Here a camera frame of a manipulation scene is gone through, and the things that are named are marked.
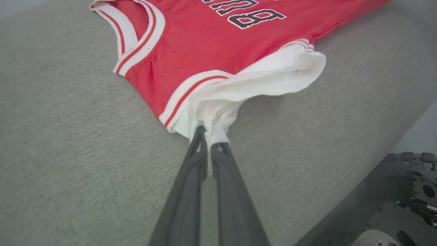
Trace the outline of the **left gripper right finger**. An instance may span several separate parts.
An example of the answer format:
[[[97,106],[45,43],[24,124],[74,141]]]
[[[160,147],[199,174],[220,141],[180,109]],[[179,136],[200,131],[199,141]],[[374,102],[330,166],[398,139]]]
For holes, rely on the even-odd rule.
[[[214,144],[211,157],[217,181],[220,246],[269,246],[229,144]]]

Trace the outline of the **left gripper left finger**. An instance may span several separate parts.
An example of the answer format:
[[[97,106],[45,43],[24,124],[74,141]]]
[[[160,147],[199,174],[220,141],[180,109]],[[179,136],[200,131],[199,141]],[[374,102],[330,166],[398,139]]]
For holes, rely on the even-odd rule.
[[[201,185],[206,178],[207,157],[205,128],[199,126],[148,245],[200,244]]]

